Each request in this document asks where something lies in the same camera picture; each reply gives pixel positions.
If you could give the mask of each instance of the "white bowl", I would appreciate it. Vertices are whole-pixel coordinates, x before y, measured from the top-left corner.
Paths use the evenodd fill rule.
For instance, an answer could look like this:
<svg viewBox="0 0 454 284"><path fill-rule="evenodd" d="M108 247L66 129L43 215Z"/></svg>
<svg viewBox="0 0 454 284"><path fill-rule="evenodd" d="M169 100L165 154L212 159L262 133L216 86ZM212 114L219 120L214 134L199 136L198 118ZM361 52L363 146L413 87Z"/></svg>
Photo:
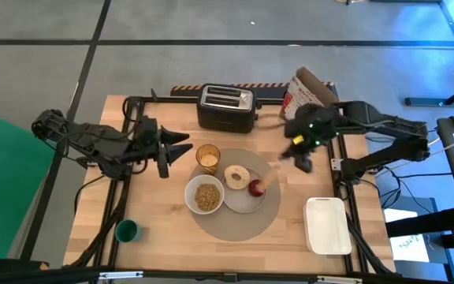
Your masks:
<svg viewBox="0 0 454 284"><path fill-rule="evenodd" d="M201 184L215 185L217 187L218 191L220 191L220 202L218 202L218 206L211 211L202 211L201 209L199 209L199 207L197 207L197 203L195 202L195 199L194 199L195 192L197 191L197 188ZM213 213L217 209L219 209L221 204L224 202L224 195L225 195L224 187L223 187L223 185L221 185L221 182L216 177L210 176L208 174L201 174L197 177L194 177L193 179L191 179L188 182L187 187L185 188L185 203L187 204L188 208L190 210L192 210L192 212L201 214L201 215L206 215L206 214Z"/></svg>

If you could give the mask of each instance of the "gray floor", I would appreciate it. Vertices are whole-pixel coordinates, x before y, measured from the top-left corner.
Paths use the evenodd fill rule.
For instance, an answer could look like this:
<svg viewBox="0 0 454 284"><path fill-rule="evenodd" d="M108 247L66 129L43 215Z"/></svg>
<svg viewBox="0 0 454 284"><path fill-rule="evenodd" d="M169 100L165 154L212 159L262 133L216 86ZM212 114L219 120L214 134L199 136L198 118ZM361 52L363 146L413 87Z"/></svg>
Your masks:
<svg viewBox="0 0 454 284"><path fill-rule="evenodd" d="M446 0L454 15L454 0ZM90 39L102 0L0 0L0 38ZM334 39L453 41L436 4L334 0L113 0L102 39ZM0 118L24 129L46 108L67 110L86 47L0 47ZM454 109L410 108L408 96L454 93L454 47L98 47L76 121L97 122L106 95L167 95L175 84L284 82L306 66L336 82L342 99L427 121ZM371 144L374 151L386 145ZM440 143L433 151L442 148ZM449 171L444 155L424 162ZM420 173L411 164L399 174ZM63 161L33 258L61 265L73 222L73 197L84 170ZM383 192L395 182L378 179ZM450 177L408 180L416 196L454 207Z"/></svg>

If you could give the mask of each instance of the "toaster slot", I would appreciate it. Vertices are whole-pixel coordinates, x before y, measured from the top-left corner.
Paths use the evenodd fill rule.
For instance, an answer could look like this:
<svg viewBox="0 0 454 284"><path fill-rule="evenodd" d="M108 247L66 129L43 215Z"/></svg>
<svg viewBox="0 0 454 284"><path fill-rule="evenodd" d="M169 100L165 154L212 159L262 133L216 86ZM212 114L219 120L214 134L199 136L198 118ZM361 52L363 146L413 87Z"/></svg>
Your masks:
<svg viewBox="0 0 454 284"><path fill-rule="evenodd" d="M232 97L239 98L241 95L240 90L232 90L229 88L216 88L216 87L208 87L208 93L211 95L227 95Z"/></svg>
<svg viewBox="0 0 454 284"><path fill-rule="evenodd" d="M227 98L219 98L208 96L206 97L205 103L221 105L221 106L229 106L229 107L238 107L240 105L240 101L237 99L227 99Z"/></svg>

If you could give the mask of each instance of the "bagel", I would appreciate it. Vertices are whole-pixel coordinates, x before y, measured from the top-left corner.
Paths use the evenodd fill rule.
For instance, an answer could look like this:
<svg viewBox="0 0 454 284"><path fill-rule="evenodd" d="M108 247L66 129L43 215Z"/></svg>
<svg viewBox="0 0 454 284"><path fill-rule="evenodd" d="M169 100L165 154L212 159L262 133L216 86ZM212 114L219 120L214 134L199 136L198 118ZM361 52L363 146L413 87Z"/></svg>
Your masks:
<svg viewBox="0 0 454 284"><path fill-rule="evenodd" d="M234 178L234 174L237 174L240 179ZM245 167L239 165L227 166L224 171L225 183L231 189L244 189L250 183L250 173Z"/></svg>

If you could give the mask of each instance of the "cardboard box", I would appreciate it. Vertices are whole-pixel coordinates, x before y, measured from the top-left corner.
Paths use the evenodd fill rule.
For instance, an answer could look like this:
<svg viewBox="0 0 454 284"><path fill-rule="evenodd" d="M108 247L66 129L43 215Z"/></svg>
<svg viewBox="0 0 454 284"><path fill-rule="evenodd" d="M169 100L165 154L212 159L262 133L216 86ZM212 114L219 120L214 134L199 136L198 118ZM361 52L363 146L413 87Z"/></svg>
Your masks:
<svg viewBox="0 0 454 284"><path fill-rule="evenodd" d="M293 119L297 108L306 103L327 107L339 99L306 67L300 67L290 81L280 115Z"/></svg>

